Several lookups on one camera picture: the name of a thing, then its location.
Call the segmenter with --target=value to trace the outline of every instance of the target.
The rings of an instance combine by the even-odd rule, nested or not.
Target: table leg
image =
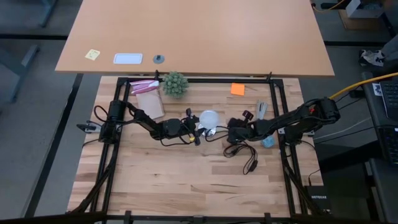
[[[41,0],[44,4],[45,12],[42,22],[40,23],[41,27],[45,27],[49,21],[52,11],[54,10],[55,4],[58,0]]]
[[[22,59],[22,62],[18,62],[18,60],[14,58],[12,55],[10,55],[8,52],[6,52],[3,49],[0,49],[0,63],[3,64],[6,68],[8,68],[16,75],[18,75],[18,82],[12,91],[10,102],[16,101],[18,91],[21,88],[22,82],[25,80],[29,65],[34,58],[34,55],[38,51],[39,51],[39,46],[37,45],[31,46],[29,51],[25,54],[24,59]]]
[[[319,167],[323,173],[326,173],[367,162],[371,158],[376,157],[381,157],[381,148],[378,141],[373,141],[350,151],[320,160]]]

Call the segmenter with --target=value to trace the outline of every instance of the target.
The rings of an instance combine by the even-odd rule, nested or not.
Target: orange sticky note
[[[244,85],[238,83],[232,83],[231,94],[244,96]]]

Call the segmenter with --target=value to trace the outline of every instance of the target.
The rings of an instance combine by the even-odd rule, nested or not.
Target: gray floor
[[[72,28],[81,0],[59,0],[48,27],[39,28],[43,7],[39,0],[0,1],[0,33],[57,34],[66,35]],[[324,40],[330,41],[388,41],[385,29],[380,32],[344,30],[337,12],[317,14],[318,25]],[[398,18],[390,17],[398,27]],[[74,74],[57,74],[57,64],[64,41],[0,40],[0,47],[17,58],[23,57],[32,44],[39,44],[41,51],[29,70],[17,103],[7,104],[10,86],[15,84],[14,75],[0,66],[0,219],[20,217],[32,193],[39,172],[51,144],[55,128],[61,117],[68,94],[72,88]],[[336,77],[330,79],[302,78],[300,84],[305,99],[330,96],[336,91],[360,80],[363,69],[358,65],[357,47],[327,47]],[[73,106],[61,145],[45,186],[36,215],[65,212],[72,183],[77,170],[85,135],[76,124],[85,122],[91,113],[98,89],[100,75],[85,75]],[[345,105],[351,99],[339,102]],[[360,101],[342,112],[340,121],[319,130],[315,138],[345,129],[369,117],[366,102]],[[371,126],[366,120],[350,131]],[[337,146],[355,147],[375,139],[373,131],[328,142]],[[318,155],[327,156],[333,151],[323,144],[317,145]],[[361,168],[350,167],[323,176],[332,195],[333,210],[341,217],[367,218],[363,207],[366,191],[358,190],[363,185]],[[341,183],[349,185],[349,191],[341,195]]]

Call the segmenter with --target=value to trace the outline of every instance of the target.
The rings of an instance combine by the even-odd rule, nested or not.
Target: potted succulent
[[[188,88],[188,80],[181,73],[170,72],[163,77],[163,91],[173,98],[181,98]]]

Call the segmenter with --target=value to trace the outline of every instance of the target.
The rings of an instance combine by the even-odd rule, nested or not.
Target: keyboard
[[[398,127],[379,128],[379,133],[385,159],[398,166]]]
[[[381,81],[380,87],[387,117],[398,121],[398,82]]]

